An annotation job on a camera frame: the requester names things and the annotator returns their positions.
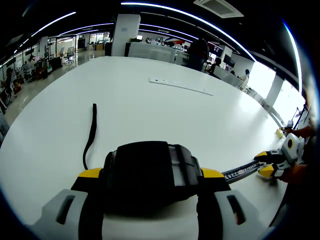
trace cable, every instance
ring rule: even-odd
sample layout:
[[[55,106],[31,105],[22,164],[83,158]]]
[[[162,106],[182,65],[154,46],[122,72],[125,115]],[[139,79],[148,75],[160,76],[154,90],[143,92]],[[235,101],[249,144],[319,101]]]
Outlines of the cable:
[[[92,124],[91,124],[90,133],[89,133],[89,138],[88,138],[88,142],[85,145],[83,156],[82,156],[83,166],[85,170],[88,170],[88,167],[86,164],[86,155],[87,155],[88,149],[90,148],[90,146],[95,140],[96,130],[97,130],[97,104],[94,103],[92,105]]]

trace white table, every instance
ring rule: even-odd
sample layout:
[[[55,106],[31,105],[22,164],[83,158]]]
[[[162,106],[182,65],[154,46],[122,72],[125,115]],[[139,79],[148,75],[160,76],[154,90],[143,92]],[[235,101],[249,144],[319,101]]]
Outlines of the white table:
[[[148,82],[178,80],[213,96]],[[97,132],[87,153],[89,168],[108,152],[138,141],[167,141],[188,148],[201,167],[227,171],[282,141],[277,124],[257,101],[212,76],[176,64],[130,57],[99,57],[50,84],[12,124],[0,149],[0,185],[25,224],[84,171],[82,154],[97,104]],[[258,209],[267,226],[286,184],[271,186],[256,173],[231,185]],[[109,237],[197,239],[197,197],[175,203],[157,220],[105,217]]]

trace floor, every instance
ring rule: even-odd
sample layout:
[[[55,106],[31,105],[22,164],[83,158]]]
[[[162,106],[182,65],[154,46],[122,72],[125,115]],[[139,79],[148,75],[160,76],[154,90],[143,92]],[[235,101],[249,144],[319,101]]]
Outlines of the floor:
[[[87,50],[77,52],[75,54],[74,63],[63,65],[61,68],[50,73],[46,79],[35,80],[30,83],[22,84],[21,91],[17,93],[16,98],[8,106],[4,114],[4,118],[9,126],[12,125],[12,123],[15,121],[21,111],[28,105],[28,103],[52,82],[70,70],[80,66],[81,64],[104,55],[104,50]]]

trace white robot part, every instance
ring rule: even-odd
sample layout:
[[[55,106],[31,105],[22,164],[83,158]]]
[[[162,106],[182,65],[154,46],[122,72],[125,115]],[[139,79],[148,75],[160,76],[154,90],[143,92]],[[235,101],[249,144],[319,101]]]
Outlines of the white robot part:
[[[286,156],[289,164],[294,164],[295,162],[300,162],[302,155],[304,153],[305,139],[297,137],[293,133],[289,133],[285,138],[284,143],[281,147],[281,151]]]

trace black ceiling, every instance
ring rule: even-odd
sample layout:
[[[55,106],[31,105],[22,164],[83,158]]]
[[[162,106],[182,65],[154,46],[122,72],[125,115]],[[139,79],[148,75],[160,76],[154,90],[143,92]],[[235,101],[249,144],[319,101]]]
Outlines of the black ceiling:
[[[220,18],[210,11],[193,4],[193,1],[194,0],[150,0],[136,2],[164,5],[196,15],[227,32],[247,50],[266,56],[288,69],[295,76],[298,75],[293,48],[288,33],[284,28],[283,20],[290,26],[291,31],[298,39],[299,44],[305,48],[312,42],[310,37],[307,37],[312,34],[309,30],[309,28],[312,29],[312,27],[305,22],[312,21],[313,18],[316,18],[316,15],[311,14],[313,12],[311,6],[302,5],[295,7],[293,6],[292,1],[272,0],[265,2],[256,0],[227,0],[227,2],[238,9],[244,17]],[[34,44],[42,36],[55,36],[75,28],[111,23],[117,19],[118,14],[135,13],[141,15],[141,23],[144,24],[171,28],[198,38],[206,37],[209,41],[220,42],[221,45],[225,45],[223,42],[225,41],[232,45],[243,57],[250,59],[250,57],[234,42],[198,20],[166,9],[148,6],[121,5],[121,2],[130,1],[114,0],[106,2],[85,2],[84,4],[80,4],[79,1],[68,1],[66,3],[65,1],[59,0],[12,0],[7,2],[7,11],[2,11],[2,14],[0,14],[0,31],[2,33],[0,37],[1,62],[12,56],[13,51],[38,29],[71,12],[76,12],[76,14],[66,17],[45,28],[31,38],[23,48]],[[302,13],[305,11],[310,13],[308,16],[309,18],[307,19],[305,16],[302,17]],[[112,27],[112,25],[107,25],[96,27],[95,29],[103,31],[110,30]],[[198,27],[211,32],[223,41],[200,30]],[[143,26],[143,28],[157,31],[154,27]],[[176,32],[170,32],[170,34],[181,36],[186,39],[189,38]],[[10,39],[19,35],[22,36],[17,42],[8,45]]]

